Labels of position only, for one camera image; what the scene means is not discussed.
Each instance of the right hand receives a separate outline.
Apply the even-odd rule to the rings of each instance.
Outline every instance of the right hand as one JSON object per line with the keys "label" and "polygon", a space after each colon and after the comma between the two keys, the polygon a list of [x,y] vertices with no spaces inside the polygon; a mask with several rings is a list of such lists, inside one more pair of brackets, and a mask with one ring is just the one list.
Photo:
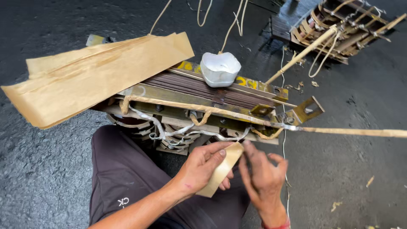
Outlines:
{"label": "right hand", "polygon": [[[286,223],[287,214],[281,203],[281,188],[285,182],[288,161],[277,154],[266,154],[257,150],[250,142],[245,141],[245,155],[252,165],[252,175],[246,165],[246,158],[240,158],[239,170],[242,175],[250,200],[259,212],[265,225],[268,227],[279,227]],[[269,160],[274,160],[277,167]]]}

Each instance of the ck logo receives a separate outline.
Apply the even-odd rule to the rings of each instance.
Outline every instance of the ck logo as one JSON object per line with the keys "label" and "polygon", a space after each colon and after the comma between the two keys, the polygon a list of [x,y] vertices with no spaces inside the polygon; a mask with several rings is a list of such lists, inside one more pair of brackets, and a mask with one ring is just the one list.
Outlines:
{"label": "ck logo", "polygon": [[129,203],[129,198],[127,198],[127,197],[125,197],[125,198],[123,198],[122,200],[117,200],[120,204],[119,204],[119,207],[120,206],[123,206],[123,208],[125,207],[125,204],[128,204]]}

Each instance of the kraft paper sheet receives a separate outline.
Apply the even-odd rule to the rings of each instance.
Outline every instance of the kraft paper sheet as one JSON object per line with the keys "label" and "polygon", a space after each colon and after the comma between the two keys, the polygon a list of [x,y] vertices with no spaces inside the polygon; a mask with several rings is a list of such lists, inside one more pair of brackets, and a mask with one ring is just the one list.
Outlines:
{"label": "kraft paper sheet", "polygon": [[29,80],[2,86],[33,126],[54,126],[194,56],[185,32],[28,59]]}
{"label": "kraft paper sheet", "polygon": [[209,179],[208,185],[206,185],[203,189],[197,192],[197,195],[211,198],[213,194],[215,194],[221,182],[226,178],[229,171],[236,164],[237,160],[242,155],[245,149],[239,142],[235,142],[230,146],[226,147],[225,150],[226,158],[215,169],[215,172]]}

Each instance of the left hand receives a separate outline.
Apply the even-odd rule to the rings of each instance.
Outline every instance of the left hand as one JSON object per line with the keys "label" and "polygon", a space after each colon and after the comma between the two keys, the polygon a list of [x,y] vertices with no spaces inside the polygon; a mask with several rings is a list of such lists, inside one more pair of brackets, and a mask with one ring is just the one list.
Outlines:
{"label": "left hand", "polygon": [[[231,144],[233,144],[233,142],[230,141],[215,142],[196,147],[168,185],[174,186],[179,194],[182,195],[182,198],[191,197],[208,184],[216,167],[218,167],[226,157],[224,148]],[[230,171],[219,185],[219,188],[222,190],[229,189],[229,179],[232,178],[233,173]]]}

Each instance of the wood shaving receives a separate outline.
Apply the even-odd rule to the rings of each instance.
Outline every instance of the wood shaving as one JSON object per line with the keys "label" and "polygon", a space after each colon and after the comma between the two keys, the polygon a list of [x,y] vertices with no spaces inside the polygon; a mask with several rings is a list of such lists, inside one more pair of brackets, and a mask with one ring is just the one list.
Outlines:
{"label": "wood shaving", "polygon": [[339,205],[341,205],[341,204],[342,204],[342,202],[334,202],[334,203],[332,204],[331,212],[335,211],[336,207],[339,206]]}
{"label": "wood shaving", "polygon": [[372,177],[370,178],[370,180],[369,180],[368,183],[366,184],[366,188],[368,188],[368,187],[372,184],[373,180],[374,180],[374,176],[372,176]]}

